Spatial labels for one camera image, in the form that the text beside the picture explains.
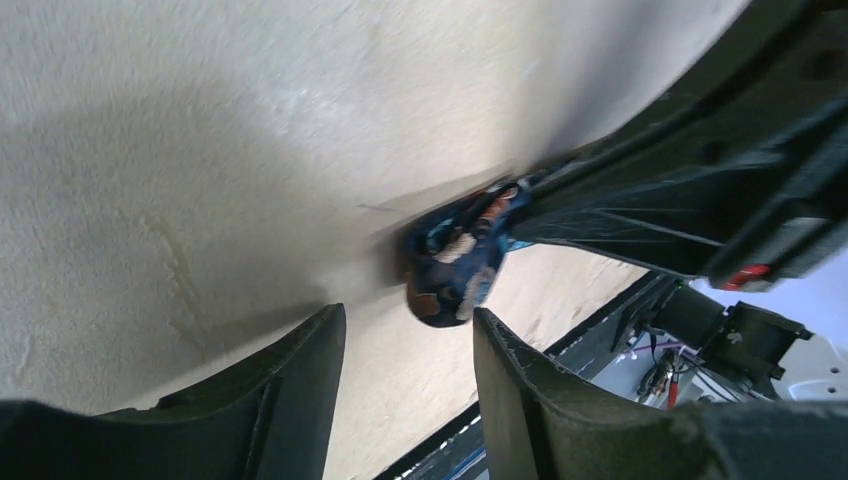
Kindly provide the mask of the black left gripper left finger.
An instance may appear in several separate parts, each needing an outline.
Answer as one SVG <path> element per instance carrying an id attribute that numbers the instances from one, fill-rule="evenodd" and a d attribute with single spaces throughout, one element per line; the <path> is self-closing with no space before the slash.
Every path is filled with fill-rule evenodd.
<path id="1" fill-rule="evenodd" d="M 319 479 L 346 340 L 342 304 L 146 410 L 1 404 L 5 479 Z"/>

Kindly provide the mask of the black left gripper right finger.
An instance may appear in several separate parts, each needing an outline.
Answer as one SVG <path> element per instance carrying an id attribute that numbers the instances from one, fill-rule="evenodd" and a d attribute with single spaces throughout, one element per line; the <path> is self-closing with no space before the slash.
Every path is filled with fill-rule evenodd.
<path id="1" fill-rule="evenodd" d="M 473 319 L 474 370 L 483 380 L 483 324 Z M 843 479 L 843 402 L 691 403 L 669 411 L 616 396 L 576 375 L 539 389 L 549 459 L 495 449 L 494 479 Z"/>

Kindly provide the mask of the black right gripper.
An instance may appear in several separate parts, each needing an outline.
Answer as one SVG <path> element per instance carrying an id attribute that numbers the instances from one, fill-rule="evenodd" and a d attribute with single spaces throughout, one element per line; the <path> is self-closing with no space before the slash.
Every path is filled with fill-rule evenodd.
<path id="1" fill-rule="evenodd" d="M 847 5 L 753 1 L 513 235 L 764 291 L 847 243 Z"/>

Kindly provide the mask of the navy floral tie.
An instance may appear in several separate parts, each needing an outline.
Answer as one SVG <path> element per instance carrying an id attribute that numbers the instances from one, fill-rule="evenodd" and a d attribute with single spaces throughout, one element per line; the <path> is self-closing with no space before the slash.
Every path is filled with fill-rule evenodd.
<path id="1" fill-rule="evenodd" d="M 558 170 L 505 177 L 420 217 L 405 236 L 406 305 L 423 324 L 461 326 L 487 299 L 505 256 L 532 246 L 514 238 L 512 217 Z"/>

